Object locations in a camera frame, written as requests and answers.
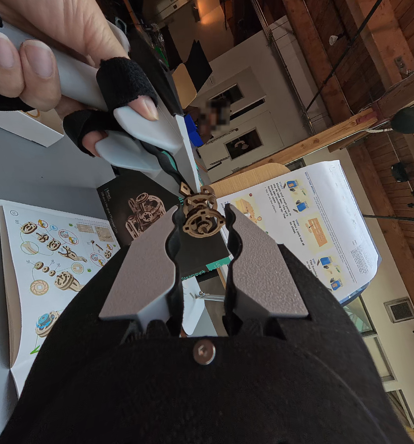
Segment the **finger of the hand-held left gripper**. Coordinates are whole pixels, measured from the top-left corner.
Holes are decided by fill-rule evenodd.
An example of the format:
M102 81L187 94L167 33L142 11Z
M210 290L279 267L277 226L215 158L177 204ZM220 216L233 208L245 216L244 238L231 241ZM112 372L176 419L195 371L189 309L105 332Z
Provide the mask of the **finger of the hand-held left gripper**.
M95 150L113 166L139 171L169 192L180 191L180 186L162 170L157 158L128 135L108 135L96 142Z
M159 119L150 121L129 106L113 111L121 130L113 135L128 135L154 155L162 170L180 186L191 188L191 142L182 115L171 115L165 105L158 105Z

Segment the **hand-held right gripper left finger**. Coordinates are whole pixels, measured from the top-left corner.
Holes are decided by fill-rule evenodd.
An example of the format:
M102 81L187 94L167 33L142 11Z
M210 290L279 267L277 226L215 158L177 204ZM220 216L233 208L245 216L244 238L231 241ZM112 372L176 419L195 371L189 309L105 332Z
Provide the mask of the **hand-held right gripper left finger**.
M182 209L173 206L133 240L99 313L103 321L135 321L140 330L163 321L180 336L183 288L176 256Z

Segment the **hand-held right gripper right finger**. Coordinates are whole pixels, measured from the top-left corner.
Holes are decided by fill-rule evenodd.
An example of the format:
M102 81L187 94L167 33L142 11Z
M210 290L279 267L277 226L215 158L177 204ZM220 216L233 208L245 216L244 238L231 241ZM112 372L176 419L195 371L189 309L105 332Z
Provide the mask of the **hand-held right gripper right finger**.
M228 266L225 315L227 334L234 336L245 321L264 327L269 319L307 319L309 312L276 241L240 212L225 206Z

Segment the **round wooden wheel part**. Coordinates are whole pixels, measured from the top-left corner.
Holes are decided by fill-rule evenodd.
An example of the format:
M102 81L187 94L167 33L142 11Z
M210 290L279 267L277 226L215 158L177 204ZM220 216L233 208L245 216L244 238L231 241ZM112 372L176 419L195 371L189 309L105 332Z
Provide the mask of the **round wooden wheel part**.
M182 231L195 238L216 235L226 223L226 219L217 210L210 208L195 208L188 213Z

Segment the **black model kit box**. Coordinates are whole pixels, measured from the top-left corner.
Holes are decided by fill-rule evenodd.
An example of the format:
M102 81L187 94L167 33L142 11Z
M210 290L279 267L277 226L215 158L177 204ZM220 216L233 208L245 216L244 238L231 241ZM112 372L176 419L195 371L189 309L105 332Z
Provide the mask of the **black model kit box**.
M129 246L181 199L141 172L119 167L119 175L97 188L119 246ZM177 254L182 279L199 276L231 262L220 233L195 238L180 229Z

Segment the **person's left hand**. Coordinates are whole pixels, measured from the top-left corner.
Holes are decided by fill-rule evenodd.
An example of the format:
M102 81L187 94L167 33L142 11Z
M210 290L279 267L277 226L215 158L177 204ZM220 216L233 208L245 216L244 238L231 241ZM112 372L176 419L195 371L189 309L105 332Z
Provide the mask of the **person's left hand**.
M16 48L0 32L0 108L55 109L61 119L88 107L61 94L55 47L94 67L126 58L96 1L0 0L0 18L32 39Z

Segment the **beige chair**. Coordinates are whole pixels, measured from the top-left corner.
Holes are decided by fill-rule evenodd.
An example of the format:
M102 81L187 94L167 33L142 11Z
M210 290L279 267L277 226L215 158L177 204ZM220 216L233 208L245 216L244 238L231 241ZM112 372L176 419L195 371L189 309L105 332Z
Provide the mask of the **beige chair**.
M181 63L172 73L181 107L186 109L196 98L197 91L185 64Z

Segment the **white cardboard tray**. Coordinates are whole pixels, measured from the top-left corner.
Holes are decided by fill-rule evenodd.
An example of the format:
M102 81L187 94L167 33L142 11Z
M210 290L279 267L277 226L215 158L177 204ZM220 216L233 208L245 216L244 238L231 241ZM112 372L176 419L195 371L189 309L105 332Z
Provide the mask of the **white cardboard tray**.
M55 110L0 111L0 128L44 147L64 136L62 120Z

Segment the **white stand base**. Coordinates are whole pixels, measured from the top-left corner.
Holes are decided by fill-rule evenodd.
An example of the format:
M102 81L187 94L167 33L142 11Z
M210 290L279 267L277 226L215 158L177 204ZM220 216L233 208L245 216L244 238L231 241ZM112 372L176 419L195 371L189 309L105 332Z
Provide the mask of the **white stand base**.
M182 281L184 311L181 335L226 336L222 321L225 290L208 281L198 282L196 277Z

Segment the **white printed instruction sheet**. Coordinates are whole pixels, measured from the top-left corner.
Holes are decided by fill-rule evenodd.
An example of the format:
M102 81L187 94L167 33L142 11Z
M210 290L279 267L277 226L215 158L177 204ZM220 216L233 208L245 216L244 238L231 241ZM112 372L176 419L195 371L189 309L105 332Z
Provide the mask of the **white printed instruction sheet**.
M339 160L325 161L217 196L284 244L341 305L357 298L381 262Z

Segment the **wooden sheet holder board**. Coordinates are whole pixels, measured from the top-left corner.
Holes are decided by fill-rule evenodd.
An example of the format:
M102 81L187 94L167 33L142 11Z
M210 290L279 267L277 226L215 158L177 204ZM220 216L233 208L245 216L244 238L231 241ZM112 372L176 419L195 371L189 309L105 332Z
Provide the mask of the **wooden sheet holder board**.
M290 170L282 164L267 163L246 172L238 172L236 175L211 184L210 187L214 190L215 196L220 198L275 179L289 172Z

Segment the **white phone booth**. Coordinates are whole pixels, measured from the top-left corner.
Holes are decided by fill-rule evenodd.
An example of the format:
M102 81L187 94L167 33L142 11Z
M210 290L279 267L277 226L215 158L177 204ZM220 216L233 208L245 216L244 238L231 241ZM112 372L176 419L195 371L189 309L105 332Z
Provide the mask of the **white phone booth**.
M226 99L231 104L229 124L216 130L213 139L198 149L214 182L287 147L282 105L290 94L262 31L210 66L210 81L195 105L200 107L213 99Z

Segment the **illustrated instruction booklet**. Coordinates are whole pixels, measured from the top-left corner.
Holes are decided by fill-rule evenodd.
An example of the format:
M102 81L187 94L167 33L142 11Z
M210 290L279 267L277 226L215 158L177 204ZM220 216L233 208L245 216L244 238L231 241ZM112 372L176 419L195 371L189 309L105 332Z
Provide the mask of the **illustrated instruction booklet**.
M116 254L108 221L0 199L10 372L20 397L66 306Z

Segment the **black dome fixture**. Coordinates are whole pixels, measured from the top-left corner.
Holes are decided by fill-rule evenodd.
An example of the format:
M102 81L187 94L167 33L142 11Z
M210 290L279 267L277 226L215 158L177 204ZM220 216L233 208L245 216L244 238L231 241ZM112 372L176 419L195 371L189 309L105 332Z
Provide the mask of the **black dome fixture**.
M414 134L414 105L399 110L390 124L392 130L401 134Z

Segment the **white wall vent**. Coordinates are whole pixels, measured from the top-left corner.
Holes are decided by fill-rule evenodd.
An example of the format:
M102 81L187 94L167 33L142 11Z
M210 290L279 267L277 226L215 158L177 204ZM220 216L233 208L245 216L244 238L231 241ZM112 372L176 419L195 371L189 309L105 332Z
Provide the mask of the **white wall vent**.
M414 319L414 307L409 297L385 302L384 307L394 324Z

